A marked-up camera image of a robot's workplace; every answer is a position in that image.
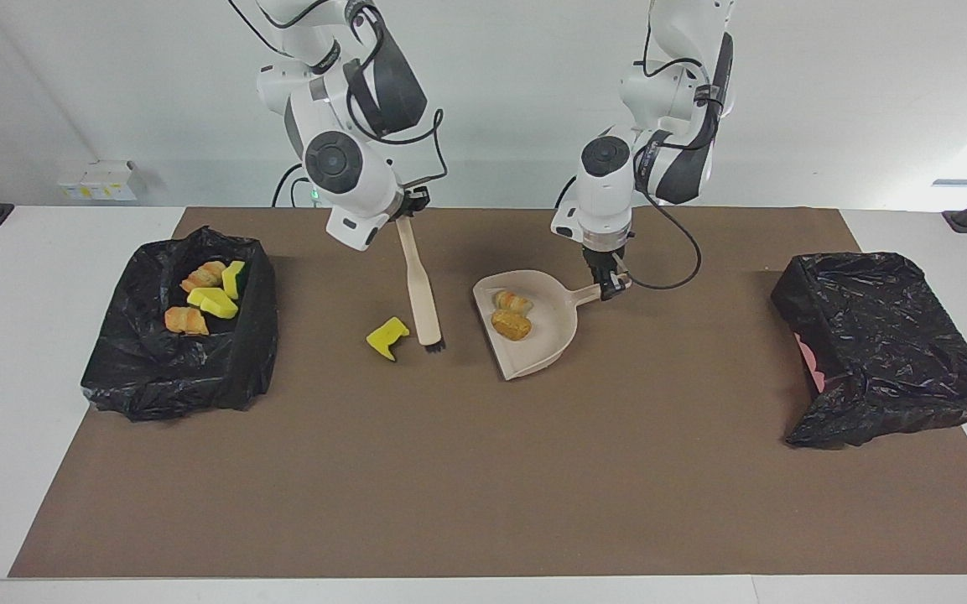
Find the white table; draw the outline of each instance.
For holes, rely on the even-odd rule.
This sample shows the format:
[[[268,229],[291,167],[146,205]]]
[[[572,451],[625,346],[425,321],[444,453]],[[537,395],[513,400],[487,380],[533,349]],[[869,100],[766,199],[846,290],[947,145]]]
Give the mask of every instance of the white table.
[[[107,308],[108,292],[134,249],[171,236],[181,211],[19,207],[0,228],[0,601],[931,604],[967,600],[967,576],[5,580],[88,409],[78,383]],[[904,253],[923,267],[967,339],[967,236],[952,233],[937,214],[843,214],[864,251]]]

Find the dustpan handle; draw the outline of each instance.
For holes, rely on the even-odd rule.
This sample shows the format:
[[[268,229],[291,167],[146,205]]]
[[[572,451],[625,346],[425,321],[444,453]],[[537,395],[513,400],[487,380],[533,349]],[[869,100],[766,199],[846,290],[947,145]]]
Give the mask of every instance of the dustpan handle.
[[[602,298],[602,287],[595,284],[570,293],[572,294],[572,301],[578,306],[583,306],[587,305],[588,302],[595,302],[596,299]]]

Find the bread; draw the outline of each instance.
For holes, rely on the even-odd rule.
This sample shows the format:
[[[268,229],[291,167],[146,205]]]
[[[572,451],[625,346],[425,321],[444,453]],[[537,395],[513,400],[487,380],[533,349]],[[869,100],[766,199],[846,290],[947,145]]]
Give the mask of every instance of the bread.
[[[532,321],[513,310],[495,310],[491,315],[491,325],[503,337],[513,341],[524,340],[532,332]]]
[[[532,309],[532,306],[534,305],[530,299],[514,294],[507,289],[499,291],[498,294],[494,294],[495,309],[512,310],[514,313],[526,315]]]
[[[187,336],[210,336],[207,331],[207,321],[200,314],[199,309],[188,306],[174,306],[166,310],[162,320],[166,329],[173,333],[185,333]]]
[[[222,285],[222,271],[225,270],[226,265],[219,263],[218,260],[204,263],[202,267],[192,271],[189,277],[181,282],[181,289],[185,292],[191,292],[198,287],[218,287]]]

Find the black plastic bag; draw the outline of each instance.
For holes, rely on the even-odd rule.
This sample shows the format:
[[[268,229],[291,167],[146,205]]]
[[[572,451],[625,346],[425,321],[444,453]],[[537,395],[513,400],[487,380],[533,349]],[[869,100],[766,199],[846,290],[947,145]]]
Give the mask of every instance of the black plastic bag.
[[[210,260],[246,263],[237,317],[204,314],[210,336],[172,333],[164,312],[185,306],[181,280]],[[203,226],[184,240],[142,245],[129,259],[81,387],[97,409],[133,421],[245,409],[268,390],[277,348],[275,274],[263,246]]]
[[[967,343],[912,260],[797,256],[771,299],[817,378],[790,445],[861,445],[967,422]]]

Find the crumpled black plastic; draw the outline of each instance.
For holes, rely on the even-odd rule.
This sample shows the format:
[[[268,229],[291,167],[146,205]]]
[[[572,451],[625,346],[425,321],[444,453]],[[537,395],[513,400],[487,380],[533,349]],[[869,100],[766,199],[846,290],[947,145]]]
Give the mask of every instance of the crumpled black plastic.
[[[204,314],[210,336],[169,332],[164,312],[187,298],[181,280],[210,260],[247,263],[241,310],[233,320]],[[81,387],[97,409],[133,421],[243,410],[271,385],[277,349],[275,273],[263,246],[203,226],[184,240],[142,245],[129,259]]]
[[[967,422],[967,343],[912,260],[797,256],[771,299],[825,374],[790,445],[861,445]]]

